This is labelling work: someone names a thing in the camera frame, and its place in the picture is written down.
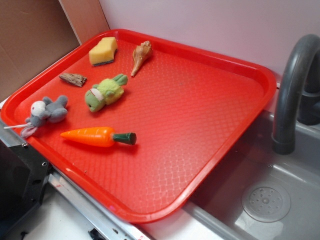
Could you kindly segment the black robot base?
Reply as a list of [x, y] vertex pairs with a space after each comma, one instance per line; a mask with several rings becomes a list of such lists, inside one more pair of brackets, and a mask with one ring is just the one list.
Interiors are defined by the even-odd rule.
[[51, 165], [27, 143], [0, 143], [0, 227], [7, 228], [38, 208]]

